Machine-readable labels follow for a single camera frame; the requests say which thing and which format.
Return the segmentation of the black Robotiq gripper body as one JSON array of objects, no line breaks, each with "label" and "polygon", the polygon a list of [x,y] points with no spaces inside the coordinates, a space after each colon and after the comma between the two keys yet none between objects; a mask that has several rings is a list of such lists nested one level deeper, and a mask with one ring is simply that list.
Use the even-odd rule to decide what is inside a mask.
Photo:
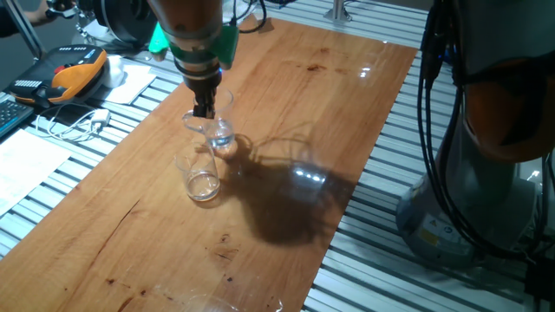
[{"label": "black Robotiq gripper body", "polygon": [[221,83],[221,72],[204,76],[186,75],[185,84],[194,92],[196,102],[203,107],[213,108],[217,87]]}]

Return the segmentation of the person's hand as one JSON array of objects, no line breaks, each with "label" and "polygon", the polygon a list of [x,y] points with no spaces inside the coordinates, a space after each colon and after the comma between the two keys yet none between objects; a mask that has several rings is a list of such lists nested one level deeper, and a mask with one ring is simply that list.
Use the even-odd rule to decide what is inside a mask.
[{"label": "person's hand", "polygon": [[40,7],[34,11],[25,11],[24,15],[33,26],[41,26],[47,23],[51,23],[55,20],[54,17],[48,14],[48,11],[49,7]]}]

